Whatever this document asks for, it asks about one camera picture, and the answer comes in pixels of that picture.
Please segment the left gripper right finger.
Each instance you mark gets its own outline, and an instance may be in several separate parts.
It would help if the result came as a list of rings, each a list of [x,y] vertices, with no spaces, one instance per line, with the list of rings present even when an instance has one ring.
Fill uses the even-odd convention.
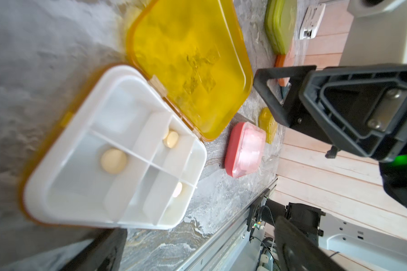
[[[283,271],[342,271],[314,243],[283,217],[275,220],[275,243]]]

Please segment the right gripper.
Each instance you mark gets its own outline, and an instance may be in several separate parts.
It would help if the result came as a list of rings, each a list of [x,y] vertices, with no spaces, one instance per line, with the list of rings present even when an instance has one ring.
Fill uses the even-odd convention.
[[[407,64],[311,71],[299,98],[340,150],[389,163],[407,149]]]

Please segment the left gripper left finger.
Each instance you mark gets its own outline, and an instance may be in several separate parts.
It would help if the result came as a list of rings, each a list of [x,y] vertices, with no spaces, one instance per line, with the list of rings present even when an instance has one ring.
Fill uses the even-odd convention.
[[[126,229],[107,229],[62,267],[61,271],[118,271],[126,239]]]

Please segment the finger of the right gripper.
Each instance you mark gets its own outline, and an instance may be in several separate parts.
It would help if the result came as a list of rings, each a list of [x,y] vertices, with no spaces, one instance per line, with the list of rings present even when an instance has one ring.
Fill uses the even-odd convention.
[[[306,76],[316,69],[315,65],[260,68],[256,70],[253,87],[278,124],[331,144],[329,137],[313,119],[299,98],[300,89],[306,81]],[[277,93],[272,86],[269,86],[269,81],[277,82],[284,77],[289,78],[291,84],[289,88],[280,87],[280,92]]]

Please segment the small yellow pillbox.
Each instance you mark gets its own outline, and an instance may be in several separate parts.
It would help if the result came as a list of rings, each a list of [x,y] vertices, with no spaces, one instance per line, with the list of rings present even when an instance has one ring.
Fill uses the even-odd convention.
[[[259,128],[266,132],[266,143],[272,144],[277,133],[278,124],[268,107],[261,110],[258,118]]]

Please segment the red pillbox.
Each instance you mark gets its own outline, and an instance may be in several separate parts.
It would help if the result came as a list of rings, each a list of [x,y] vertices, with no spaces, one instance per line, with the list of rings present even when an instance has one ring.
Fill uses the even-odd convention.
[[[249,122],[237,123],[231,133],[225,156],[229,176],[240,178],[258,170],[266,143],[264,130]]]

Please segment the green lid white pillbox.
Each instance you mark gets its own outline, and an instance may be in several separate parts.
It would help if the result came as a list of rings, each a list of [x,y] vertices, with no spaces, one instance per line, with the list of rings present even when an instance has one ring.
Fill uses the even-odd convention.
[[[291,47],[297,19],[297,0],[267,2],[264,27],[276,55],[286,55]]]

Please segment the yellow lid white pillbox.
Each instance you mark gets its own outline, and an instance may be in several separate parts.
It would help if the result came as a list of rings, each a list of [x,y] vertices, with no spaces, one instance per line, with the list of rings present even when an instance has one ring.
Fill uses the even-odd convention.
[[[21,207],[43,224],[168,230],[182,220],[253,72],[232,1],[150,1],[127,64],[96,73],[28,168]]]

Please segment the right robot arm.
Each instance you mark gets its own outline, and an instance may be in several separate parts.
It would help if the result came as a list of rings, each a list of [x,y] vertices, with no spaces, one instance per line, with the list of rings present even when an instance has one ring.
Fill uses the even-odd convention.
[[[407,209],[407,64],[262,68],[253,85],[277,123],[378,162],[384,191]],[[333,256],[348,254],[388,270],[407,271],[407,241],[351,224],[301,203],[258,198],[249,231],[274,227],[283,271],[339,271]]]

